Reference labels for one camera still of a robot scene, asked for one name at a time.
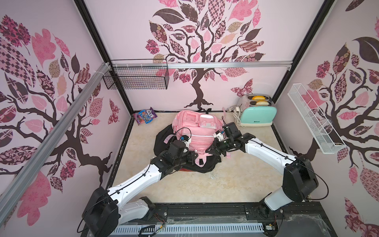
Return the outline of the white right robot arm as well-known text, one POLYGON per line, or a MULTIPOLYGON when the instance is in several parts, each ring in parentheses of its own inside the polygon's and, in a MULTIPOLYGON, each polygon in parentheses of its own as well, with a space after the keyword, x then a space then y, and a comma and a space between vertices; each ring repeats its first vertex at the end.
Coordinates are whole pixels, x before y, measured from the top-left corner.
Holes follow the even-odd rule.
POLYGON ((319 186, 321 177, 314 172, 310 160, 283 153, 250 133, 222 141, 215 138, 206 152, 226 155, 236 150, 261 159, 283 175, 282 186, 261 201, 262 211, 273 212, 292 202, 302 202, 319 186))

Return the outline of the aluminium rail left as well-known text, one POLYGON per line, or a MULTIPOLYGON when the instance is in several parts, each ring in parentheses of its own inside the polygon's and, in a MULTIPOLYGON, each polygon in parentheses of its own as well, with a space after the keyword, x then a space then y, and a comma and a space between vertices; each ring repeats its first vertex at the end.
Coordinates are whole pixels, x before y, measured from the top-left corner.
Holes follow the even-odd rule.
POLYGON ((92 78, 84 87, 83 91, 73 101, 66 113, 54 126, 51 133, 40 144, 31 159, 26 162, 19 174, 12 180, 10 185, 1 196, 1 226, 10 215, 13 208, 17 205, 22 195, 37 176, 45 161, 49 158, 54 148, 64 136, 71 123, 75 120, 86 101, 101 82, 103 74, 110 69, 110 63, 104 62, 94 72, 92 78))

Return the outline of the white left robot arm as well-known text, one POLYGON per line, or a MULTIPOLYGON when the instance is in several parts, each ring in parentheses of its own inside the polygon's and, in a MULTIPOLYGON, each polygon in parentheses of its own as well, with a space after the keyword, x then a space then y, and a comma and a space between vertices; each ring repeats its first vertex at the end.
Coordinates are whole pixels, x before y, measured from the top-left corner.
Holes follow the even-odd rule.
POLYGON ((120 224, 150 218, 155 205, 147 197, 137 201, 132 199, 150 185, 180 170, 183 165, 194 164, 197 158, 198 154, 189 150, 185 142, 175 140, 133 177, 107 190, 97 188, 82 214, 84 229, 95 237, 108 237, 120 224))

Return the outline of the purple candy bag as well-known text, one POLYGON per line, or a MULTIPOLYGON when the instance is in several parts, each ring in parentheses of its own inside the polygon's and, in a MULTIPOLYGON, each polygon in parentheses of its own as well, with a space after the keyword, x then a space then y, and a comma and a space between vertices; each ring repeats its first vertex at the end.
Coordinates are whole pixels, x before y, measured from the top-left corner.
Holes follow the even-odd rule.
POLYGON ((133 114, 133 118, 135 119, 138 125, 141 125, 143 123, 150 123, 157 117, 158 116, 152 107, 133 114))

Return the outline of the yellow toast slice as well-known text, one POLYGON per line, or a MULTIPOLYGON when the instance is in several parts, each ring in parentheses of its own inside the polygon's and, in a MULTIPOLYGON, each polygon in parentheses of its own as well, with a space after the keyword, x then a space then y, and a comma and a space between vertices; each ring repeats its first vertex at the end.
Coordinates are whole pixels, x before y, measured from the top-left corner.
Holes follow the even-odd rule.
POLYGON ((257 100, 257 101, 264 101, 264 100, 266 100, 266 97, 265 96, 253 96, 251 99, 257 100))
POLYGON ((270 103, 268 101, 258 101, 256 102, 256 106, 269 106, 270 103))

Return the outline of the red backpack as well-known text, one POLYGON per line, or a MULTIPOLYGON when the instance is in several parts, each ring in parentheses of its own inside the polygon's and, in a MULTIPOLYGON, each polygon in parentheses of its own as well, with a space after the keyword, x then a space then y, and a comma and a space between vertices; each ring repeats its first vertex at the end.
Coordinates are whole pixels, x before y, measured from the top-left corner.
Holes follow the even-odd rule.
POLYGON ((182 172, 193 172, 192 170, 188 170, 188 169, 185 169, 185 168, 182 168, 179 171, 182 171, 182 172))

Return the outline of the yellow toast slice front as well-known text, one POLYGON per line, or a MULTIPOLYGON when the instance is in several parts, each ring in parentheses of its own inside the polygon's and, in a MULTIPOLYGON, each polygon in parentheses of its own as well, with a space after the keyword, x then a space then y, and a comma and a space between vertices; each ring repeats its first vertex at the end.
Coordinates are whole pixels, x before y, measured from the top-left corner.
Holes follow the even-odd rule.
POLYGON ((268 101, 258 101, 256 102, 256 106, 269 106, 270 103, 268 101))

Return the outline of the yellow toast slice back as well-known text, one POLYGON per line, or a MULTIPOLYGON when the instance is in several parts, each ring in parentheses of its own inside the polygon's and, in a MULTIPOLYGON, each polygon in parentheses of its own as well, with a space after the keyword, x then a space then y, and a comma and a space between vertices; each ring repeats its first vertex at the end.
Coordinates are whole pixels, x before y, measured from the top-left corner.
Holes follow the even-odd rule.
POLYGON ((265 96, 253 96, 251 99, 257 100, 257 101, 264 101, 264 100, 266 100, 266 97, 265 96))

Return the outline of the aluminium rail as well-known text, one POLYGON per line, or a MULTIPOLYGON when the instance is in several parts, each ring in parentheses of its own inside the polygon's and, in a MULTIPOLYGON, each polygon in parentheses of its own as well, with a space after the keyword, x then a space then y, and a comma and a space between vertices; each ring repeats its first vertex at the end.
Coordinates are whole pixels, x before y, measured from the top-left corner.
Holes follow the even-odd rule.
POLYGON ((195 63, 113 63, 114 67, 166 67, 168 69, 198 69, 198 68, 291 68, 292 61, 257 61, 257 62, 195 62, 195 63))
POLYGON ((22 195, 37 176, 45 161, 49 158, 54 148, 64 136, 71 123, 75 120, 86 101, 101 82, 103 74, 110 69, 110 63, 104 62, 94 72, 92 78, 84 87, 83 91, 73 101, 66 113, 54 126, 51 133, 40 144, 31 159, 26 162, 19 174, 12 180, 10 185, 1 196, 1 226, 10 215, 13 208, 17 205, 22 195))

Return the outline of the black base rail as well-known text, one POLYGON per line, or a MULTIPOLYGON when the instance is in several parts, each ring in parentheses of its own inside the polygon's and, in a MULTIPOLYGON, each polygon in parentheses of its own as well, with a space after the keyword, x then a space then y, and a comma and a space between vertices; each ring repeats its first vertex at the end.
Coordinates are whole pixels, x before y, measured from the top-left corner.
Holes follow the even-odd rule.
MULTIPOLYGON (((127 210, 141 208, 138 214, 129 213, 131 221, 149 223, 163 220, 168 222, 175 218, 197 217, 244 217, 248 221, 268 222, 288 220, 293 215, 320 217, 324 222, 328 217, 319 202, 293 202, 276 211, 264 210, 259 202, 225 202, 225 203, 152 203, 149 199, 139 199, 127 204, 127 210)), ((121 212, 115 203, 97 201, 88 204, 82 214, 86 226, 96 232, 105 227, 123 224, 121 212)))

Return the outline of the pink backpack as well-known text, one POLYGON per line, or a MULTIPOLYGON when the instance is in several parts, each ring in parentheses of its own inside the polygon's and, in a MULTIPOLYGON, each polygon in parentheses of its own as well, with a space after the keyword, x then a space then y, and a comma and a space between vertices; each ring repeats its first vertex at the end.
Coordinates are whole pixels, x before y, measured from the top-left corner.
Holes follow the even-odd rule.
POLYGON ((172 131, 164 137, 164 143, 168 144, 175 138, 188 136, 190 138, 189 150, 197 153, 198 157, 193 162, 184 165, 183 169, 196 172, 205 171, 207 168, 213 169, 219 159, 206 153, 206 150, 215 138, 219 140, 226 138, 223 125, 223 121, 214 115, 183 110, 174 118, 171 125, 172 131))

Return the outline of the mint green toaster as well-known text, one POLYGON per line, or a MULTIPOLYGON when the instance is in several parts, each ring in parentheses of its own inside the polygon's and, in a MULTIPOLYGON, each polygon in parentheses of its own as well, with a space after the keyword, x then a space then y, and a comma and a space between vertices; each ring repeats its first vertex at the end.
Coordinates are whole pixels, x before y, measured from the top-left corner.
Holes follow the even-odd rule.
POLYGON ((268 95, 247 94, 242 96, 237 105, 240 108, 240 124, 242 126, 271 126, 277 114, 277 108, 268 95), (253 96, 265 96, 269 106, 256 106, 257 100, 253 96))

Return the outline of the aluminium rail back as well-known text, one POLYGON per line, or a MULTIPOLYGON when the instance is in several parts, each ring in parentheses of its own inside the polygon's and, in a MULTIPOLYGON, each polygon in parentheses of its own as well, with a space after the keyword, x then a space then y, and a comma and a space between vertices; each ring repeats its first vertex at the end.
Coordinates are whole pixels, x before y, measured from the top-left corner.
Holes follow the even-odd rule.
POLYGON ((114 67, 166 67, 168 69, 198 69, 198 68, 291 68, 292 61, 257 61, 257 62, 195 62, 195 63, 113 63, 114 67))

